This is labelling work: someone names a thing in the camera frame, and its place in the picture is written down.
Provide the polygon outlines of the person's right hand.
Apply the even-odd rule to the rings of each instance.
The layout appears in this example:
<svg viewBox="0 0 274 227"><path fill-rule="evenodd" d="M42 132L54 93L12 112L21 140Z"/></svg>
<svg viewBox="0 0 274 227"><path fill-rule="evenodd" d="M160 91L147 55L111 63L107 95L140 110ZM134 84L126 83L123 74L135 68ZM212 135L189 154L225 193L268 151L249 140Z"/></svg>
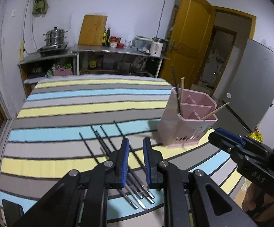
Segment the person's right hand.
<svg viewBox="0 0 274 227"><path fill-rule="evenodd" d="M265 222L274 217L274 196L268 195L251 183L241 207L255 221Z"/></svg>

